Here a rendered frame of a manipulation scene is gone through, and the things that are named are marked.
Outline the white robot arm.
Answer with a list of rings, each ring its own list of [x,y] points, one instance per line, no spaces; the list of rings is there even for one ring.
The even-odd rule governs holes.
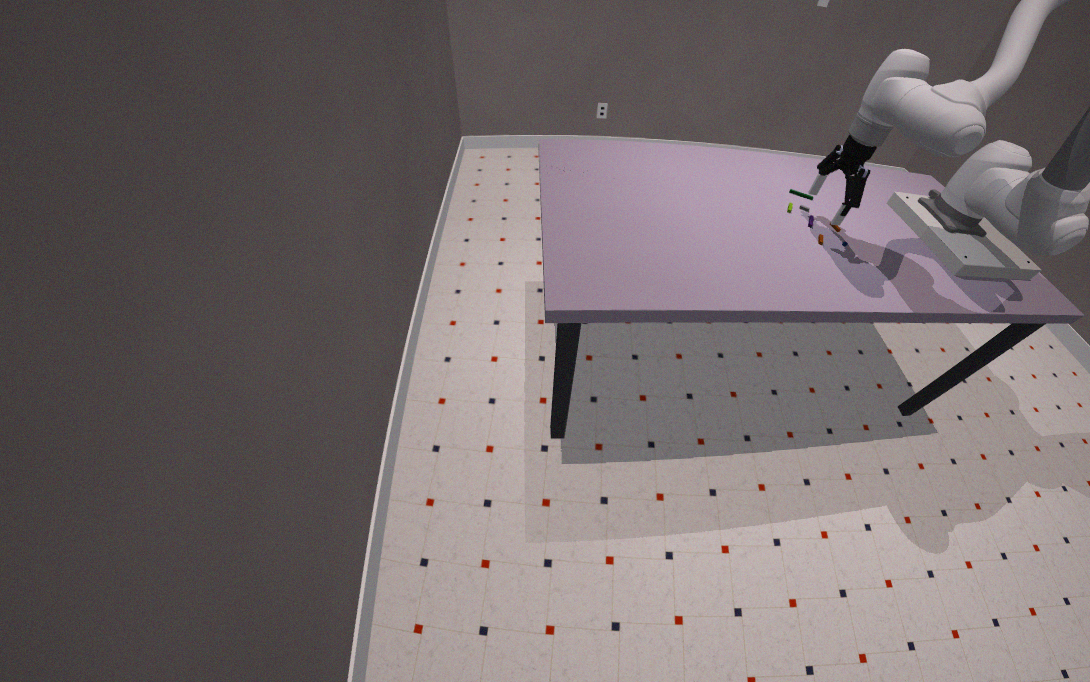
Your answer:
[[[985,136],[988,107],[1019,77],[1047,15],[1068,1],[1021,0],[992,65],[971,82],[932,87],[925,54],[893,51],[868,85],[849,134],[879,147],[897,127],[928,153],[948,158],[971,153]],[[986,218],[1016,246],[1058,255],[1078,244],[1089,226],[1090,107],[1047,167],[1029,173],[1031,167],[1024,147],[995,141],[968,158],[941,193],[932,188],[931,199],[918,203],[949,233],[984,238],[979,223]]]

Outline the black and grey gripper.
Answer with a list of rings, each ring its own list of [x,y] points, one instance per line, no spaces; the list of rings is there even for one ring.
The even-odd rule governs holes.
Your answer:
[[[841,207],[838,212],[832,219],[831,226],[840,226],[841,221],[852,207],[859,208],[865,188],[865,180],[870,174],[870,170],[865,169],[863,166],[865,161],[872,157],[876,148],[877,147],[875,146],[871,147],[860,144],[857,141],[853,141],[851,135],[849,135],[844,145],[837,145],[835,149],[818,165],[819,174],[808,194],[818,195],[818,192],[822,187],[827,175],[838,169],[843,171],[846,179],[845,200],[841,203]],[[839,157],[840,159],[838,159]]]

